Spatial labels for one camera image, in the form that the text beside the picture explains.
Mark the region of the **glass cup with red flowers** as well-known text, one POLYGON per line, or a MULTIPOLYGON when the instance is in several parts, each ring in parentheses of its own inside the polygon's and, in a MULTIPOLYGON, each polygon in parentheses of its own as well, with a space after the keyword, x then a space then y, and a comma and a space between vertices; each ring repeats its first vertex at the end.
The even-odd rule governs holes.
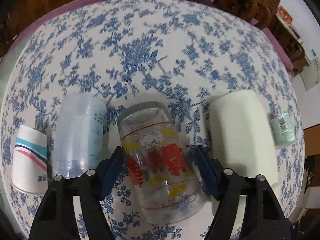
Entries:
POLYGON ((165 106, 152 101, 131 106, 118 116, 117 125, 146 220, 172 224, 200 211, 206 197, 165 106))

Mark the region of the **white striped paper cup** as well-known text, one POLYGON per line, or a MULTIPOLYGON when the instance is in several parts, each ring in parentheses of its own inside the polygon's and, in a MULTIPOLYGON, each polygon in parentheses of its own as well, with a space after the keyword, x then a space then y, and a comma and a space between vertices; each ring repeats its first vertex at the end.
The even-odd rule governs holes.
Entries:
POLYGON ((23 193, 45 194, 48 189, 45 134, 20 126, 14 146, 11 182, 23 193))

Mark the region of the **cream steel-lined thermos cup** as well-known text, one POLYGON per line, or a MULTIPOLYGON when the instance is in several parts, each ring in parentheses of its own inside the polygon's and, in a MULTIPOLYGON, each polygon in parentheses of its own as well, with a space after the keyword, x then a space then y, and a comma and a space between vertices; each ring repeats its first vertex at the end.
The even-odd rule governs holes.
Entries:
POLYGON ((252 90, 229 92, 210 103, 212 157, 238 175, 262 174, 281 195, 277 153, 267 113, 252 90))

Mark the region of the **translucent plastic cup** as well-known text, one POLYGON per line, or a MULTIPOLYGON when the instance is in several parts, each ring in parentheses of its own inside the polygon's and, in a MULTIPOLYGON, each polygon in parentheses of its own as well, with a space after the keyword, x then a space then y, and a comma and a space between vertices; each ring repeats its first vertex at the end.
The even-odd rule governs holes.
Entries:
POLYGON ((63 98, 52 153, 53 176, 75 178, 97 168, 103 159, 105 115, 105 104, 91 94, 63 98))

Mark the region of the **blue floral tablecloth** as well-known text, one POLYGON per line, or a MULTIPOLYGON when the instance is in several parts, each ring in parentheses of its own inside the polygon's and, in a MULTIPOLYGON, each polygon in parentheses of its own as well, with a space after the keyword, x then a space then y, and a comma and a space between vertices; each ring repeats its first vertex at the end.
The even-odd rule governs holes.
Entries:
POLYGON ((304 138, 290 76, 262 31, 219 9, 182 0, 110 0, 71 10, 41 25, 23 48, 1 109, 2 180, 19 226, 29 235, 41 197, 12 185, 20 126, 47 135, 57 152, 57 123, 68 94, 91 96, 106 111, 104 152, 120 144, 117 117, 145 101, 163 103, 187 150, 210 148, 211 102, 252 90, 268 115, 287 113, 295 142, 276 149, 285 215, 301 192, 304 138))

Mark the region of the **red card on side table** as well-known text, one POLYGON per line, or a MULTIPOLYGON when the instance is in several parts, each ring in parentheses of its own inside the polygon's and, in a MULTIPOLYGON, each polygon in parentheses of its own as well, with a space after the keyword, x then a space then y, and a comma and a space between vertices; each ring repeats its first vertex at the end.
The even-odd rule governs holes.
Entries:
POLYGON ((283 22, 285 22, 288 25, 291 25, 293 21, 292 16, 282 6, 279 6, 277 11, 277 16, 279 19, 281 19, 283 22))

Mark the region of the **white wall panel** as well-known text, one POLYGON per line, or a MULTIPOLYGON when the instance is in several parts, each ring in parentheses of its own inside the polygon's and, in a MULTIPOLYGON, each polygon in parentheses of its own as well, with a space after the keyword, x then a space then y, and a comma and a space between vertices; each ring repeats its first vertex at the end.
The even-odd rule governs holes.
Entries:
POLYGON ((319 85, 319 59, 315 57, 310 66, 303 67, 301 72, 301 78, 303 80, 306 90, 311 90, 316 85, 319 85))

